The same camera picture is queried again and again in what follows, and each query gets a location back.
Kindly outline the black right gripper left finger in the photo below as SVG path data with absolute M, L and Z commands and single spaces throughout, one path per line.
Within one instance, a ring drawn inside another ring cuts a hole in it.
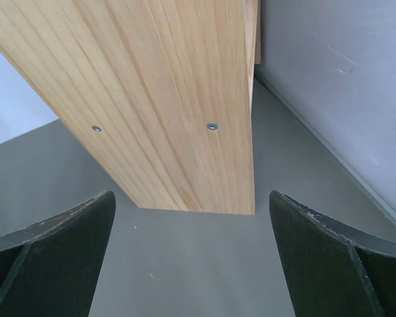
M 0 316 L 88 316 L 115 213 L 106 191 L 0 236 Z

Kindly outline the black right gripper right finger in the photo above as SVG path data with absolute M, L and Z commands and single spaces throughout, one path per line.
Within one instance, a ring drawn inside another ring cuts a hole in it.
M 396 316 L 396 242 L 278 191 L 269 212 L 296 316 Z

